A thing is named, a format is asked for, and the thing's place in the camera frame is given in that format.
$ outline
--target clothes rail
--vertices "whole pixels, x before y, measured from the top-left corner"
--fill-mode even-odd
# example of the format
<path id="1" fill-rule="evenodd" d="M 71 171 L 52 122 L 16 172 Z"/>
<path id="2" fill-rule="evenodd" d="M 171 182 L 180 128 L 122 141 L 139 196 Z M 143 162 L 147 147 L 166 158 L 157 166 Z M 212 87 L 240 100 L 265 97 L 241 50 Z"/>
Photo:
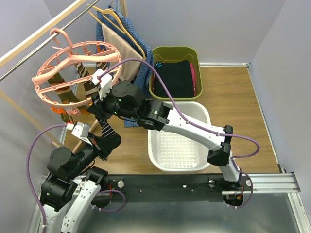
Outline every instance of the clothes rail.
<path id="1" fill-rule="evenodd" d="M 89 5 L 86 9 L 84 9 L 80 14 L 78 14 L 75 18 L 73 18 L 70 22 L 68 22 L 66 25 L 64 25 L 61 29 L 64 30 L 68 26 L 70 26 L 74 21 L 76 21 L 80 16 L 82 16 L 84 13 L 86 13 L 91 7 L 93 7 L 96 3 L 98 3 L 100 0 L 95 0 L 91 5 Z M 27 56 L 25 56 L 23 59 L 21 59 L 19 62 L 17 62 L 12 68 L 10 68 L 7 72 L 5 72 L 0 77 L 0 82 L 4 80 L 9 74 L 11 74 L 14 70 L 16 70 L 18 67 L 20 67 L 24 62 L 26 62 L 29 58 L 31 58 L 33 55 L 35 55 L 40 49 L 42 49 L 44 46 L 46 46 L 51 40 L 53 40 L 59 33 L 55 33 L 51 35 L 48 39 L 46 39 L 42 44 L 40 44 L 37 48 L 35 48 L 33 51 L 31 51 Z"/>

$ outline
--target wooden hanger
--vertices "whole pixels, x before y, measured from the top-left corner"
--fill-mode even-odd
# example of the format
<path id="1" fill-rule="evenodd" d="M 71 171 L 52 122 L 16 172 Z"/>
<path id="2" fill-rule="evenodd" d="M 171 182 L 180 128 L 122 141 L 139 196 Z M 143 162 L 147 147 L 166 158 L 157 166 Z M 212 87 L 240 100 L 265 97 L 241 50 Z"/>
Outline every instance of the wooden hanger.
<path id="1" fill-rule="evenodd" d="M 105 19 L 107 19 L 114 27 L 116 27 L 120 32 L 122 32 L 123 34 L 126 34 L 132 41 L 133 43 L 137 46 L 137 48 L 139 49 L 142 57 L 143 57 L 143 60 L 146 60 L 146 55 L 144 53 L 144 50 L 141 48 L 141 46 L 139 46 L 139 44 L 137 43 L 137 41 L 130 35 L 130 33 L 126 30 L 126 28 L 123 26 L 120 18 L 118 17 L 117 13 L 112 10 L 111 8 L 106 8 L 104 10 L 96 7 L 96 6 L 93 6 L 93 8 L 99 12 L 102 13 L 103 17 Z M 103 24 L 91 11 L 88 11 L 91 16 L 93 16 L 100 24 Z M 114 22 L 112 22 L 107 16 L 105 15 L 111 15 L 118 23 L 118 25 L 116 25 Z"/>

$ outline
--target olive green basket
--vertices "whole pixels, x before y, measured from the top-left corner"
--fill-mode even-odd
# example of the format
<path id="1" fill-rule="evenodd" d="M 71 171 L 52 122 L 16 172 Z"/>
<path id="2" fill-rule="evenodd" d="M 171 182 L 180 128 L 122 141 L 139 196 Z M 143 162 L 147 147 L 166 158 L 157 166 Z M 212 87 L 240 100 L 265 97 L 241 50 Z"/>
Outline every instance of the olive green basket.
<path id="1" fill-rule="evenodd" d="M 189 61 L 193 65 L 194 75 L 195 75 L 195 90 L 196 96 L 195 97 L 188 97 L 188 98 L 173 98 L 175 101 L 196 101 L 197 98 L 203 92 L 202 87 L 202 80 L 201 80 L 201 71 L 200 71 L 200 64 L 197 52 L 189 47 L 157 47 L 152 50 L 154 54 L 154 61 L 155 64 L 157 62 L 170 62 L 170 63 L 177 63 L 184 60 Z M 154 79 L 151 78 L 149 80 L 149 91 L 154 99 L 162 100 L 162 101 L 169 101 L 170 98 L 167 97 L 160 97 L 153 93 L 154 87 Z"/>

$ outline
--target black cable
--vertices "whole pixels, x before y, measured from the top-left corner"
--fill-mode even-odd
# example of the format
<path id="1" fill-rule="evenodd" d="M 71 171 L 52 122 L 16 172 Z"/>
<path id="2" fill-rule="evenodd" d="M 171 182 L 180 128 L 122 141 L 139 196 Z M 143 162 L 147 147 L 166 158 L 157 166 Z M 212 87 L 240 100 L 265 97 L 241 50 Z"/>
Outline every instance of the black cable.
<path id="1" fill-rule="evenodd" d="M 125 119 L 125 118 L 122 118 L 122 117 L 120 117 L 120 116 L 118 116 L 118 115 L 116 115 L 116 116 L 117 116 L 117 118 L 119 118 L 119 119 L 121 119 L 121 120 L 129 121 L 129 122 L 136 122 L 135 120 Z"/>

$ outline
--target clothes hanger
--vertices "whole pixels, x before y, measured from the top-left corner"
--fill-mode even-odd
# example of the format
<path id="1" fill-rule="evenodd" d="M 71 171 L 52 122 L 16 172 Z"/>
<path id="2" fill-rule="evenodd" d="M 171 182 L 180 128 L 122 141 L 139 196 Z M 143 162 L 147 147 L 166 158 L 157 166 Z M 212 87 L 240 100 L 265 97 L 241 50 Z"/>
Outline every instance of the clothes hanger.
<path id="1" fill-rule="evenodd" d="M 143 57 L 143 60 L 146 60 L 146 55 L 144 53 L 144 50 L 141 48 L 141 46 L 139 46 L 139 44 L 137 43 L 137 41 L 130 35 L 130 33 L 126 30 L 126 28 L 123 26 L 120 18 L 118 17 L 117 13 L 110 9 L 110 8 L 106 8 L 104 10 L 96 7 L 96 6 L 93 6 L 93 8 L 99 12 L 102 13 L 103 17 L 105 19 L 107 19 L 114 27 L 116 27 L 120 32 L 122 32 L 123 34 L 126 34 L 132 41 L 133 43 L 137 46 L 137 48 L 139 49 L 142 57 Z M 102 22 L 91 12 L 91 11 L 88 11 L 100 24 L 102 24 Z M 111 19 L 109 19 L 106 15 L 111 15 L 115 20 L 116 22 L 119 24 L 116 25 L 114 22 L 111 21 Z"/>
<path id="2" fill-rule="evenodd" d="M 112 45 L 103 42 L 103 41 L 85 41 L 85 42 L 80 42 L 77 44 L 72 44 L 72 41 L 70 40 L 69 36 L 61 29 L 54 28 L 51 30 L 50 34 L 52 35 L 53 33 L 60 33 L 62 34 L 65 39 L 68 42 L 68 47 L 66 48 L 59 48 L 59 47 L 54 47 L 55 49 L 58 49 L 59 51 L 55 53 L 53 56 L 51 56 L 39 69 L 37 72 L 37 75 L 32 78 L 32 81 L 35 85 L 35 90 L 39 97 L 46 102 L 48 105 L 51 107 L 54 107 L 56 109 L 61 109 L 61 108 L 75 108 L 75 110 L 68 110 L 67 112 L 70 114 L 79 114 L 80 111 L 77 109 L 78 106 L 86 105 L 88 103 L 91 103 L 92 99 L 87 98 L 86 100 L 83 100 L 78 103 L 68 103 L 68 104 L 62 104 L 62 103 L 57 103 L 55 101 L 50 100 L 46 95 L 44 95 L 47 92 L 50 91 L 56 91 L 58 89 L 72 86 L 75 84 L 79 84 L 85 81 L 90 81 L 92 78 L 92 75 L 79 78 L 74 81 L 58 84 L 55 86 L 51 86 L 45 89 L 40 89 L 40 85 L 43 84 L 45 81 L 53 77 L 57 72 L 59 72 L 61 69 L 68 67 L 70 65 L 80 63 L 80 62 L 120 62 L 121 61 L 121 56 L 119 51 Z M 54 38 L 53 39 L 58 45 L 60 44 L 59 41 Z M 97 54 L 90 55 L 90 53 L 87 51 L 85 48 L 86 45 L 103 45 L 106 46 L 107 50 L 101 51 Z M 74 55 L 73 52 L 71 51 L 74 48 L 82 47 L 86 55 Z M 57 58 L 61 54 L 67 54 L 67 58 L 65 58 L 63 61 L 59 62 L 58 65 L 51 67 L 51 62 L 54 60 L 57 60 Z M 116 84 L 118 82 L 118 77 L 121 73 L 121 66 L 115 68 L 112 70 L 110 73 L 114 73 L 113 75 L 113 80 L 112 84 Z"/>

